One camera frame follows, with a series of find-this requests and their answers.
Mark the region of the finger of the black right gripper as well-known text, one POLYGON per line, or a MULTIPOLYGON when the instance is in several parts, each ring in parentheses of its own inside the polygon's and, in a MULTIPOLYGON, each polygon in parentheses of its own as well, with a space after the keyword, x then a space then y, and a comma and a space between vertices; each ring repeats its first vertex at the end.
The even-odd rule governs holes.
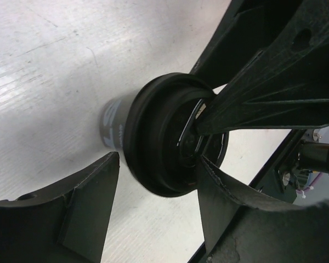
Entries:
POLYGON ((201 135, 236 129, 329 125, 329 1, 295 1, 296 11, 199 116, 201 135))
POLYGON ((212 88, 227 84, 272 44, 295 11, 295 1, 231 1, 190 73, 212 88))

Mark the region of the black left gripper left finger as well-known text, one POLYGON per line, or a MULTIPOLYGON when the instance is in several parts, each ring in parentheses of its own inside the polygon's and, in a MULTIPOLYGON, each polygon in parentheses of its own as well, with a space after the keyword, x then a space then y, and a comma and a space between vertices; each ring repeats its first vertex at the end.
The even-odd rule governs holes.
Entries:
POLYGON ((0 262, 100 262, 119 168, 111 152, 49 186, 0 201, 0 262))

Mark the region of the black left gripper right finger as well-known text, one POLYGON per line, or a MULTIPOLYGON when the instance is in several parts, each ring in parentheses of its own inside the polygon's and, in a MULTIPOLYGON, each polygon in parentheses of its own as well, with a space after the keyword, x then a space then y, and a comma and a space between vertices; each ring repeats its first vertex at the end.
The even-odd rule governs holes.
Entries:
POLYGON ((208 262, 329 262, 329 199, 301 207, 197 163, 208 262))

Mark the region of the black cup lid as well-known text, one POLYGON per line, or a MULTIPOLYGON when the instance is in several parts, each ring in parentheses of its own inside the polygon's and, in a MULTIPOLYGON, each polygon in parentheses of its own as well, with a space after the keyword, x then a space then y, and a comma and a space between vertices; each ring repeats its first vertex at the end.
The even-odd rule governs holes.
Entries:
POLYGON ((139 90, 123 134, 126 163, 136 180, 161 197, 183 196, 197 188, 196 161, 219 166, 229 133, 199 135, 196 120, 215 93, 204 81, 184 73, 159 76, 139 90))

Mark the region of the black paper coffee cup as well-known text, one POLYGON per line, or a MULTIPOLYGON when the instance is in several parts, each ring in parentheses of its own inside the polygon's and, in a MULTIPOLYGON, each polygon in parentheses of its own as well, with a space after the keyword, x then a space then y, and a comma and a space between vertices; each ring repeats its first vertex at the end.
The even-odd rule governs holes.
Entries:
POLYGON ((137 91, 122 94, 109 100, 100 116, 99 131, 103 144, 116 151, 123 150, 123 133, 126 120, 137 91))

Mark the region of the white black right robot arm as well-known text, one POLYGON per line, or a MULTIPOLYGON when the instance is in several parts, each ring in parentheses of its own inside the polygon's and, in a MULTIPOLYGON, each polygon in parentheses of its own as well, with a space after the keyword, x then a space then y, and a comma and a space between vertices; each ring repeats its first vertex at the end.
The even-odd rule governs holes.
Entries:
POLYGON ((199 134, 290 129, 277 186, 302 190, 310 172, 329 174, 329 144, 303 139, 329 126, 329 1, 231 1, 191 72, 222 88, 199 134))

